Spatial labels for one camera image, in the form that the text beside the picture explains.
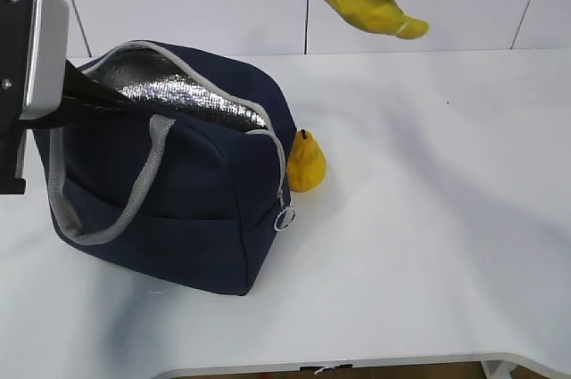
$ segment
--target lunch bag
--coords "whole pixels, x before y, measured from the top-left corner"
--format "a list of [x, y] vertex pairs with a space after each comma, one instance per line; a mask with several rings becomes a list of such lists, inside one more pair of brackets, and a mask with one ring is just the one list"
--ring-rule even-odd
[[296, 127], [250, 64], [134, 41], [80, 68], [137, 113], [36, 130], [54, 227], [99, 259], [222, 294], [251, 289], [294, 220]]

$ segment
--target bag strap loop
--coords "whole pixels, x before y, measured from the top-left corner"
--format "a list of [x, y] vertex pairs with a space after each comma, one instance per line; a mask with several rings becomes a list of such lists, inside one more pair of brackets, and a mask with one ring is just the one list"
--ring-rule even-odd
[[52, 129], [50, 134], [49, 174], [47, 194], [58, 227], [66, 238], [80, 245], [101, 245], [109, 243], [125, 231], [143, 205], [162, 164], [167, 137], [175, 120], [154, 115], [149, 122], [151, 151], [143, 169], [133, 184], [127, 206], [115, 224], [87, 234], [73, 205], [63, 194], [65, 184], [65, 161], [63, 156], [63, 129]]

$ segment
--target metal ring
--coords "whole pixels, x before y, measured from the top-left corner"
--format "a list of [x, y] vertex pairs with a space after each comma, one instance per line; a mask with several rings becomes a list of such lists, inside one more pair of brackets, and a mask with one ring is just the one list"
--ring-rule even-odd
[[274, 222], [274, 229], [276, 232], [283, 232], [287, 228], [289, 228], [295, 221], [295, 216], [297, 215], [297, 211], [294, 207], [285, 207], [283, 210], [277, 214], [276, 221]]

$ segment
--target zipper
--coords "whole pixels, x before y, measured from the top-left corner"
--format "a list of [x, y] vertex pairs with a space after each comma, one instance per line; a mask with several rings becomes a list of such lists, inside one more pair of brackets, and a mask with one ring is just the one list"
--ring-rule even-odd
[[112, 56], [118, 51], [129, 49], [132, 46], [139, 46], [139, 47], [146, 47], [148, 49], [152, 49], [159, 54], [162, 54], [165, 58], [168, 58], [173, 64], [177, 65], [182, 71], [184, 71], [188, 76], [196, 80], [200, 85], [203, 87], [211, 90], [214, 94], [221, 96], [222, 98], [232, 102], [238, 103], [245, 107], [248, 107], [258, 113], [261, 118], [263, 119], [264, 123], [266, 124], [267, 129], [254, 129], [252, 131], [248, 131], [247, 135], [264, 135], [269, 136], [274, 144], [276, 145], [277, 150], [277, 157], [279, 158], [279, 170], [280, 170], [280, 178], [279, 178], [279, 187], [277, 188], [276, 197], [279, 200], [280, 204], [280, 213], [276, 218], [276, 223], [274, 228], [281, 232], [286, 230], [288, 227], [292, 225], [295, 219], [295, 209], [291, 206], [285, 205], [284, 201], [284, 182], [286, 180], [286, 152], [284, 151], [284, 146], [282, 145], [281, 141], [276, 135], [276, 131], [271, 125], [271, 119], [269, 118], [268, 112], [264, 109], [260, 104], [254, 103], [252, 101], [245, 100], [244, 98], [240, 98], [237, 96], [233, 96], [228, 92], [220, 89], [212, 82], [210, 82], [207, 78], [203, 75], [199, 74], [198, 72], [194, 71], [192, 67], [190, 67], [186, 62], [181, 60], [177, 55], [173, 52], [165, 49], [162, 46], [156, 45], [153, 42], [147, 42], [144, 40], [136, 40], [133, 42], [127, 42], [126, 44], [120, 45], [112, 49], [106, 57], [102, 60], [96, 62], [94, 65], [89, 67], [84, 67], [83, 71], [93, 71], [96, 70], [99, 66], [103, 65], [107, 61], [107, 57]]

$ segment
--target table surface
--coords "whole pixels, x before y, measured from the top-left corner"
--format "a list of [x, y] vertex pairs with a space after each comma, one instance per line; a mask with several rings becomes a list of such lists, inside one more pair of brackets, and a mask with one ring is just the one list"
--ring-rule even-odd
[[0, 198], [0, 376], [141, 379], [501, 358], [571, 374], [571, 51], [249, 57], [328, 158], [252, 292], [58, 240], [29, 143]]

